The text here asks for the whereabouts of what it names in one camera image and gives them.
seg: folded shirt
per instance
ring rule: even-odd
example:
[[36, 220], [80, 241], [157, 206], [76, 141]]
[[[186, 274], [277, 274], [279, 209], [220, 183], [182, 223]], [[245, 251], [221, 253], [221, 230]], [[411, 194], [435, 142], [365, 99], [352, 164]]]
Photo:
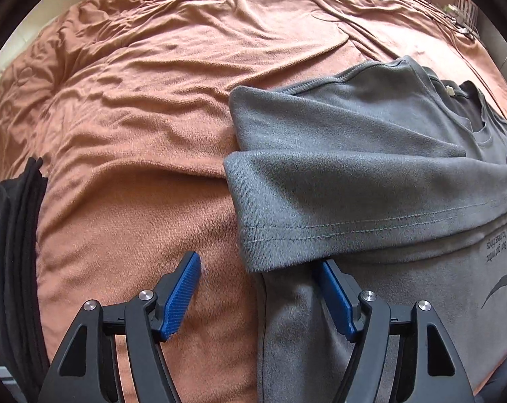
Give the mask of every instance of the folded shirt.
[[28, 403], [50, 367], [37, 301], [37, 219], [47, 179], [29, 158], [16, 179], [0, 182], [0, 355]]
[[431, 301], [470, 383], [483, 381], [507, 353], [507, 121], [475, 85], [405, 56], [237, 87], [230, 110], [242, 151], [224, 165], [258, 274], [261, 400], [331, 401], [343, 378], [352, 347], [307, 265], [328, 256], [391, 304]]

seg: metal screw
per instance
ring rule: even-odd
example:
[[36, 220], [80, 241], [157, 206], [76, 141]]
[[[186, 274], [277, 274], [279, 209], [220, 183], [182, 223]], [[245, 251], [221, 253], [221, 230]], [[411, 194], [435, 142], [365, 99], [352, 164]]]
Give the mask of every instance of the metal screw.
[[431, 308], [432, 308], [431, 304], [427, 300], [419, 300], [418, 301], [418, 307], [422, 311], [430, 311]]
[[88, 300], [83, 304], [83, 308], [86, 311], [92, 311], [94, 308], [96, 308], [96, 300]]
[[362, 292], [362, 298], [367, 301], [375, 301], [376, 294], [372, 290], [365, 290]]
[[143, 291], [141, 291], [138, 295], [139, 299], [140, 300], [150, 300], [152, 299], [152, 296], [154, 295], [154, 293], [150, 290], [150, 289], [144, 289]]

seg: bed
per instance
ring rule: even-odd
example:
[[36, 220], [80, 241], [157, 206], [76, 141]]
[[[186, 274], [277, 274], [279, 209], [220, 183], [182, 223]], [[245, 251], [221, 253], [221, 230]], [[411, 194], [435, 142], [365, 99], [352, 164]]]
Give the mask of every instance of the bed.
[[[2, 69], [0, 180], [43, 157], [48, 356], [85, 300], [126, 301], [195, 249], [202, 282], [164, 347], [177, 390], [189, 402], [256, 401], [257, 304], [223, 170], [238, 150], [228, 94], [403, 55], [472, 80], [507, 119], [507, 84], [484, 47], [421, 0], [81, 0], [44, 26]], [[455, 343], [470, 365], [471, 344]], [[506, 353], [504, 341], [472, 370], [475, 390]]]

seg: blue rubber pad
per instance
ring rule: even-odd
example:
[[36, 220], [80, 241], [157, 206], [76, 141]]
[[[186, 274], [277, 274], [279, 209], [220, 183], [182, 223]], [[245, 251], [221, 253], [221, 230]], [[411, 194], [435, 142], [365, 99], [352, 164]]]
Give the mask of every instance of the blue rubber pad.
[[164, 308], [164, 323], [160, 329], [164, 341], [179, 330], [200, 276], [201, 258], [197, 253], [194, 253]]
[[321, 264], [316, 280], [337, 331], [350, 342], [355, 342], [357, 330], [352, 322], [351, 304], [327, 262]]

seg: stack of black clothing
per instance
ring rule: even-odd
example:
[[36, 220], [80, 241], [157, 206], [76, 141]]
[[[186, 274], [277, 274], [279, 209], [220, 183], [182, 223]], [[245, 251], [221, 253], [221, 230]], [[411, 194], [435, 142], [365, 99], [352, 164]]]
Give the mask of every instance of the stack of black clothing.
[[37, 300], [36, 230], [47, 178], [30, 158], [16, 179], [0, 182], [0, 355], [28, 403], [50, 367]]

